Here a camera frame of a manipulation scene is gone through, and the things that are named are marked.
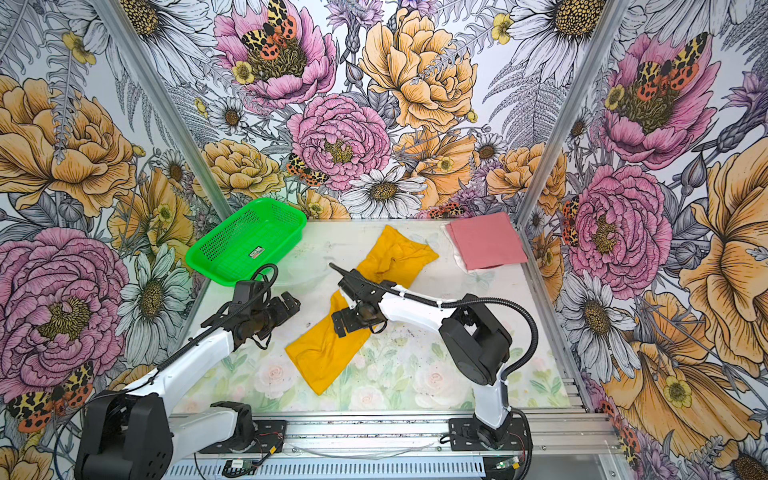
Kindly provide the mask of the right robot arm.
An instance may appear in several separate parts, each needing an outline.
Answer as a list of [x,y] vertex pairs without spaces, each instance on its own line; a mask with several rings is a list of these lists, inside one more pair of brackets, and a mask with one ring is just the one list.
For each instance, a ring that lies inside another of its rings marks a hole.
[[362,330],[377,334],[393,322],[437,333],[455,367],[472,383],[476,432],[469,437],[500,447],[511,421],[500,376],[512,337],[490,309],[470,294],[461,300],[424,297],[391,281],[368,280],[357,270],[332,268],[341,275],[338,286],[347,302],[332,314],[336,336]]

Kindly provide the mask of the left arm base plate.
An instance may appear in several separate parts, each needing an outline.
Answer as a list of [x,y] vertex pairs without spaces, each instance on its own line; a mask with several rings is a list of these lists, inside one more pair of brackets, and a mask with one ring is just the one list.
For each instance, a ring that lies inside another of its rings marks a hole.
[[271,449],[276,453],[283,451],[288,422],[285,420],[256,419],[253,421],[253,434],[246,436],[246,443],[223,441],[209,445],[201,454],[247,454],[265,455]]

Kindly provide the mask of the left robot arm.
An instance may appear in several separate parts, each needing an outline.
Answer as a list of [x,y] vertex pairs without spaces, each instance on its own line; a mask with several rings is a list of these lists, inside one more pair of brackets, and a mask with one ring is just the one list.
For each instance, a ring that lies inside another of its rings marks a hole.
[[231,301],[165,362],[86,403],[75,478],[160,479],[179,460],[209,446],[250,448],[256,427],[247,404],[220,401],[180,420],[171,414],[210,369],[247,341],[267,348],[273,330],[300,307],[289,292],[272,295],[267,281],[238,282]]

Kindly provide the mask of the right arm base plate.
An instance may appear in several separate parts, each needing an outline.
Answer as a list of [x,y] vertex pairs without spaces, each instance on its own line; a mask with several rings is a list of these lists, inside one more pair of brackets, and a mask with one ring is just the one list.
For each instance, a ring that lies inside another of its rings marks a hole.
[[530,446],[526,423],[514,416],[496,429],[474,417],[450,418],[448,434],[452,451],[522,451]]

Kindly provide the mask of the green plastic basket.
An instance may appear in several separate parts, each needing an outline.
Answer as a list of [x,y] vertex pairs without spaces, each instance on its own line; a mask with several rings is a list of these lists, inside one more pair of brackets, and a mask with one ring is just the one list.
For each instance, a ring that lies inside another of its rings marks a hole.
[[298,245],[306,224],[307,216],[286,203],[253,200],[190,247],[185,260],[208,279],[233,287],[282,260]]

